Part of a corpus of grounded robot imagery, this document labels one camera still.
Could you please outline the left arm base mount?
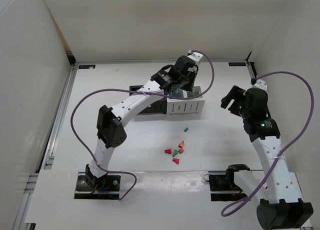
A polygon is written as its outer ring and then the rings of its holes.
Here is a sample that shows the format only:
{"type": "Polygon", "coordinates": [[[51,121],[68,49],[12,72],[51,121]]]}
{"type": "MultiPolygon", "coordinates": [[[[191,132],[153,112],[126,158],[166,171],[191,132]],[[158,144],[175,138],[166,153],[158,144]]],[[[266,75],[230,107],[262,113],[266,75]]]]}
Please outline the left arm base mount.
{"type": "Polygon", "coordinates": [[[91,186],[84,172],[78,173],[74,190],[77,200],[118,200],[120,198],[121,175],[108,174],[97,186],[91,186]]]}

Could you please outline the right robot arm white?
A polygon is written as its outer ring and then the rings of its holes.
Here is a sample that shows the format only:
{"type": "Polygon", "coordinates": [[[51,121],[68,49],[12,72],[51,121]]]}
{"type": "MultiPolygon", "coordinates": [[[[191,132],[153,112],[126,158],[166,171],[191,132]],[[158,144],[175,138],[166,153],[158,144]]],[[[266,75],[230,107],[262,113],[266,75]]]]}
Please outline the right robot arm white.
{"type": "Polygon", "coordinates": [[[314,213],[310,202],[302,199],[294,186],[281,152],[281,134],[274,119],[268,115],[266,87],[244,90],[233,86],[221,100],[221,107],[243,120],[259,157],[264,178],[257,181],[245,165],[231,165],[233,182],[246,194],[239,206],[251,202],[256,208],[257,220],[264,230],[301,228],[314,213]]]}

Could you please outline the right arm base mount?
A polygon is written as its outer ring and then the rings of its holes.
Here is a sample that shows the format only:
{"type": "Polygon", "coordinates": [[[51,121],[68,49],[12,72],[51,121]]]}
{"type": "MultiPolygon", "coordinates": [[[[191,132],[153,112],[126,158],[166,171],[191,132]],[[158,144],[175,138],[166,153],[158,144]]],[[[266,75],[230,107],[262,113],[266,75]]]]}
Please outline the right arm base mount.
{"type": "Polygon", "coordinates": [[[227,167],[225,172],[209,171],[203,176],[203,181],[209,184],[211,202],[235,202],[247,197],[240,184],[258,183],[251,169],[246,164],[232,164],[227,167]],[[235,182],[235,173],[244,172],[249,174],[240,183],[235,182]]]}

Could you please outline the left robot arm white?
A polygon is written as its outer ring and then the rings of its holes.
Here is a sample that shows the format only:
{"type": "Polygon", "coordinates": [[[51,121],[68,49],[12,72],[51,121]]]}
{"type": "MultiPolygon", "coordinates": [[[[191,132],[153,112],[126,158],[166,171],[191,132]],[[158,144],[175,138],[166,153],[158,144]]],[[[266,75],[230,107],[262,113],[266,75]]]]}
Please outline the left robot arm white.
{"type": "Polygon", "coordinates": [[[166,65],[152,75],[139,89],[142,94],[132,94],[112,107],[104,105],[99,109],[95,160],[85,168],[87,184],[94,188],[103,184],[112,154],[126,140],[125,126],[132,118],[178,89],[192,89],[202,58],[203,55],[198,52],[183,55],[174,65],[166,65]]]}

